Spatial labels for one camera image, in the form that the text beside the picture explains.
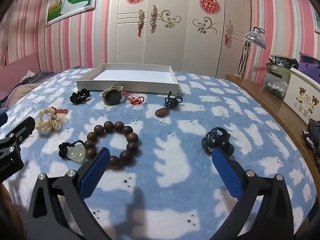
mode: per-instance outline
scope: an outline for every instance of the pink curtain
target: pink curtain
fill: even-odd
[[[8,51],[9,26],[14,2],[10,5],[0,22],[0,68],[5,66],[5,57]]]

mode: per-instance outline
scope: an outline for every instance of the lamp shade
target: lamp shade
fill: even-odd
[[[267,46],[266,46],[266,41],[264,40],[263,36],[262,36],[262,33],[264,34],[264,30],[262,28],[257,28],[257,27],[254,27],[253,28],[253,31],[251,32],[248,32],[245,36],[244,36],[244,39],[246,41],[249,41],[263,49],[266,49]]]

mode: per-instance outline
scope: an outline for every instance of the bride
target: bride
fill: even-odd
[[[79,3],[69,3],[68,0],[62,0],[62,6],[61,6],[61,12],[60,14],[65,14],[68,12],[72,12],[74,10],[77,10],[79,8],[82,8],[83,6],[87,5],[88,1],[82,1]]]

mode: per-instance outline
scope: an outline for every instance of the wardrobe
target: wardrobe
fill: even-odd
[[[250,0],[110,0],[108,63],[224,78],[237,73],[250,22]]]

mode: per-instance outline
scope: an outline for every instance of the pink headboard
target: pink headboard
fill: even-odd
[[[28,70],[40,72],[38,59],[35,53],[18,59],[0,69],[0,91],[10,91],[20,83]]]

